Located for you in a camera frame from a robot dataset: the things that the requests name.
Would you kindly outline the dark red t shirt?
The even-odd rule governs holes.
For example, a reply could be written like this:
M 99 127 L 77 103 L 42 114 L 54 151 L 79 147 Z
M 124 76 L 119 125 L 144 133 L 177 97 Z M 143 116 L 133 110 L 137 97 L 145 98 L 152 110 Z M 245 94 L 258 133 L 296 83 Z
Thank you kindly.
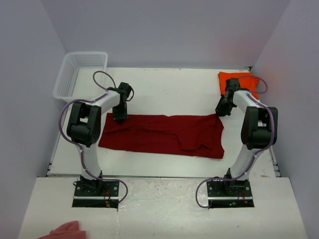
M 98 146 L 112 150 L 222 159 L 223 129 L 215 114 L 129 115 L 123 123 L 118 123 L 112 113 L 108 113 Z

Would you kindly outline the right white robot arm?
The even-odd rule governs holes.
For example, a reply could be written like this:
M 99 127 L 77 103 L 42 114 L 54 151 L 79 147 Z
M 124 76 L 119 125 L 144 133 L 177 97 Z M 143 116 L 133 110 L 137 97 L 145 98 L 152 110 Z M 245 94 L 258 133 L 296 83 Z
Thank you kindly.
M 241 151 L 222 178 L 222 189 L 226 195 L 233 196 L 240 190 L 241 181 L 249 179 L 249 173 L 257 158 L 277 140 L 278 109 L 269 107 L 256 99 L 247 88 L 242 88 L 238 78 L 226 81 L 225 94 L 221 96 L 215 113 L 218 117 L 231 115 L 238 107 L 244 113 L 241 128 Z

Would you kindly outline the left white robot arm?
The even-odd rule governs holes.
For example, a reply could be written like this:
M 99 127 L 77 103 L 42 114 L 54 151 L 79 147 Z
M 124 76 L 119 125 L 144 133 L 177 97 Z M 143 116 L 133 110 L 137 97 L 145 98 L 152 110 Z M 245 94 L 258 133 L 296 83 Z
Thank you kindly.
M 102 115 L 112 110 L 113 119 L 123 123 L 128 118 L 127 102 L 133 88 L 121 82 L 119 87 L 109 87 L 104 94 L 92 100 L 73 100 L 66 129 L 66 140 L 78 147 L 82 174 L 80 182 L 93 196 L 103 192 L 102 170 L 97 158 L 97 142 L 100 138 Z

